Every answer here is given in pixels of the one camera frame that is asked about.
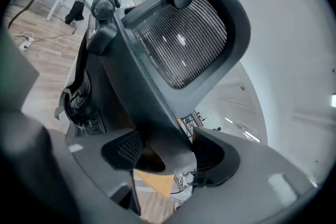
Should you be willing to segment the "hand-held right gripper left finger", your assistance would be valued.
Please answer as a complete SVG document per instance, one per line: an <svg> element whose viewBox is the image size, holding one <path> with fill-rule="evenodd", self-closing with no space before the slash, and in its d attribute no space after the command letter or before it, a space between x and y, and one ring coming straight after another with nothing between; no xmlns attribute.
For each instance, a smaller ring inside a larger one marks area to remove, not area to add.
<svg viewBox="0 0 336 224"><path fill-rule="evenodd" d="M130 174L102 140L67 143L19 111L0 111L0 224L141 224L127 205Z"/></svg>

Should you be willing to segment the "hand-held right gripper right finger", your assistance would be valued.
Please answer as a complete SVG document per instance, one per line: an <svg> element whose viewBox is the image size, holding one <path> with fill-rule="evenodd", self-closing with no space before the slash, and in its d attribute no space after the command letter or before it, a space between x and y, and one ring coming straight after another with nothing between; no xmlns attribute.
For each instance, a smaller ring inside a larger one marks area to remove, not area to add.
<svg viewBox="0 0 336 224"><path fill-rule="evenodd" d="M197 127L186 201L142 193L141 218L158 224L286 224L318 192L309 177L260 143Z"/></svg>

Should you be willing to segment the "black office chair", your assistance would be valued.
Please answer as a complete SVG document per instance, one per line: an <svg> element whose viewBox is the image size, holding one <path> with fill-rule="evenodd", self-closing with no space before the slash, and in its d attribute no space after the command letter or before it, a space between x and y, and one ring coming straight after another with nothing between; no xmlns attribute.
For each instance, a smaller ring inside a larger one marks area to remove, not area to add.
<svg viewBox="0 0 336 224"><path fill-rule="evenodd" d="M102 147L114 169L163 175L196 167L178 123L241 59L251 36L239 0L93 0L60 108L66 141Z"/></svg>

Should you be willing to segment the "white power strip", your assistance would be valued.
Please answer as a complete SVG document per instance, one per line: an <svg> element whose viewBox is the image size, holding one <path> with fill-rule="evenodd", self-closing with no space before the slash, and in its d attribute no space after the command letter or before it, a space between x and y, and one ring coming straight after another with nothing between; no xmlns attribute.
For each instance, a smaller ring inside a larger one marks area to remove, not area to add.
<svg viewBox="0 0 336 224"><path fill-rule="evenodd" d="M27 53L29 47L34 42L34 39L32 37L26 37L26 39L19 45L19 50L22 53Z"/></svg>

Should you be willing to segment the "white table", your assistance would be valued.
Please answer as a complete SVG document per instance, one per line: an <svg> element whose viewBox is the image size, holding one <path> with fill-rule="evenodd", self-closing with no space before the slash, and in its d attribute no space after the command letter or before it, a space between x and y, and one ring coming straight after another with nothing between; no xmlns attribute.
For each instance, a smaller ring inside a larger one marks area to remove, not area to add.
<svg viewBox="0 0 336 224"><path fill-rule="evenodd" d="M60 4L61 1L62 1L62 0L55 0L53 6L51 7L51 9L50 9L50 11L49 11L49 13L48 13L48 15L47 15L47 17L46 17L46 21L50 21L50 19L51 19L53 13L54 13L54 11L55 11L55 9L57 8L57 6Z"/></svg>

